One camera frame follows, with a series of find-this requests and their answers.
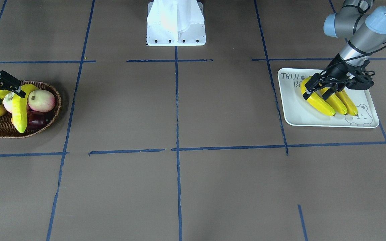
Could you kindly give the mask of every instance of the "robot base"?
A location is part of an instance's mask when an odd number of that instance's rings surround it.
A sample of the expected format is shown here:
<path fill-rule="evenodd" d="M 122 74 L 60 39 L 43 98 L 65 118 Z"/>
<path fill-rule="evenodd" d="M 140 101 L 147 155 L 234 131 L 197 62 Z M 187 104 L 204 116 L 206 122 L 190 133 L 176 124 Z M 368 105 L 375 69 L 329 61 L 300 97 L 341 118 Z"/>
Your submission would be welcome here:
<path fill-rule="evenodd" d="M 203 4 L 197 2 L 203 15 Z M 148 4 L 150 14 L 153 2 Z M 147 24 L 147 44 L 149 46 L 203 46 L 206 43 L 205 24 L 193 23 L 184 32 L 170 32 L 161 24 Z"/>

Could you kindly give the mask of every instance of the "brown floor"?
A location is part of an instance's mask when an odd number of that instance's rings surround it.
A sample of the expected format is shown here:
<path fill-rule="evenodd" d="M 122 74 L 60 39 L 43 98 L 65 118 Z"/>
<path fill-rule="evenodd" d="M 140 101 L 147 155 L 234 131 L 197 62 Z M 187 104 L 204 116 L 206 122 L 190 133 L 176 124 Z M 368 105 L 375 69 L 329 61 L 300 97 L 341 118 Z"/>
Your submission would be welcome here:
<path fill-rule="evenodd" d="M 204 0 L 177 48 L 146 46 L 148 2 L 0 0 L 0 70 L 63 101 L 0 139 L 0 241 L 386 241 L 386 49 L 377 128 L 283 116 L 278 70 L 327 66 L 343 1 Z"/>

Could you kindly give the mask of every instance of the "wicker basket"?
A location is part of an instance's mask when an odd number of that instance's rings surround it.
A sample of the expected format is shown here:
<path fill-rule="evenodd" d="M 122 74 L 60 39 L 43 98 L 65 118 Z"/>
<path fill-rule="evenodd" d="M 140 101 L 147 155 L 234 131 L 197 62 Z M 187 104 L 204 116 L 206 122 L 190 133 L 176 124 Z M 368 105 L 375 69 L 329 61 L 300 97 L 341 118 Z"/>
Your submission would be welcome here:
<path fill-rule="evenodd" d="M 43 82 L 38 82 L 38 81 L 21 81 L 21 84 L 22 85 L 33 84 L 37 88 L 41 90 L 47 90 L 55 96 L 55 101 L 56 101 L 55 107 L 53 108 L 52 111 L 46 113 L 46 114 L 49 114 L 50 117 L 52 118 L 50 119 L 49 123 L 41 129 L 26 130 L 24 133 L 19 133 L 14 127 L 14 125 L 11 123 L 12 114 L 8 112 L 7 114 L 0 117 L 0 138 L 18 139 L 18 138 L 25 138 L 25 137 L 36 135 L 38 133 L 41 133 L 45 129 L 49 128 L 49 126 L 53 122 L 55 122 L 56 118 L 59 115 L 60 107 L 61 107 L 60 94 L 53 86 Z"/>

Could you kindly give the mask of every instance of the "cartoon bear drawing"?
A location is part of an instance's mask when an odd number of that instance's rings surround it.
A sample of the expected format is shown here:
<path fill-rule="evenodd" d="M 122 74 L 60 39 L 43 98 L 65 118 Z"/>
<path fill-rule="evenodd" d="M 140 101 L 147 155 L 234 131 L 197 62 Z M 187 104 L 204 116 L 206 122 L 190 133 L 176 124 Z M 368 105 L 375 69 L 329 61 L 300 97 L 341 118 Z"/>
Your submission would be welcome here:
<path fill-rule="evenodd" d="M 369 112 L 367 111 L 367 106 L 365 104 L 357 105 L 358 115 L 357 116 L 351 116 L 346 115 L 345 120 L 351 125 L 351 126 L 365 126 L 370 127 L 373 119 L 372 116 L 370 116 Z"/>

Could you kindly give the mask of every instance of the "yellow banana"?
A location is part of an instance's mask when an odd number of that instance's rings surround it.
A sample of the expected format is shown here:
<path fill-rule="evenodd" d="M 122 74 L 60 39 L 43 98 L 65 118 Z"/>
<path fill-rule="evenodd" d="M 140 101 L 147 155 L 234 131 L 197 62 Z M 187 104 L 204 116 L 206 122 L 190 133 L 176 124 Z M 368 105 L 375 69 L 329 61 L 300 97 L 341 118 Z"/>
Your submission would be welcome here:
<path fill-rule="evenodd" d="M 302 95 L 306 92 L 305 83 L 308 82 L 310 78 L 311 76 L 309 76 L 308 78 L 305 78 L 300 84 L 300 91 L 302 92 Z M 321 98 L 317 93 L 312 93 L 312 95 L 309 96 L 307 101 L 319 112 L 325 115 L 334 116 L 336 114 L 336 111 L 334 111 L 333 107 L 331 107 L 331 105 L 325 102 L 323 98 Z"/>
<path fill-rule="evenodd" d="M 9 90 L 0 90 L 0 99 L 4 99 L 4 97 L 10 93 L 11 91 Z"/>
<path fill-rule="evenodd" d="M 348 111 L 348 114 L 352 116 L 358 116 L 358 110 L 355 106 L 354 102 L 352 102 L 351 98 L 346 94 L 345 90 L 342 90 L 341 92 L 336 92 L 336 96 L 343 102 L 343 104 L 346 106 L 346 109 Z"/>
<path fill-rule="evenodd" d="M 26 113 L 28 95 L 32 91 L 38 90 L 38 88 L 33 84 L 24 84 L 21 89 L 26 93 L 26 96 L 24 98 L 18 95 L 13 96 L 13 125 L 18 132 L 24 133 L 26 126 L 28 125 L 28 117 Z"/>
<path fill-rule="evenodd" d="M 320 89 L 321 95 L 323 95 L 329 88 L 322 88 Z M 331 94 L 331 96 L 326 99 L 326 102 L 333 107 L 335 111 L 337 111 L 340 114 L 347 114 L 348 110 L 346 109 L 346 106 L 343 104 L 343 102 L 335 95 Z"/>

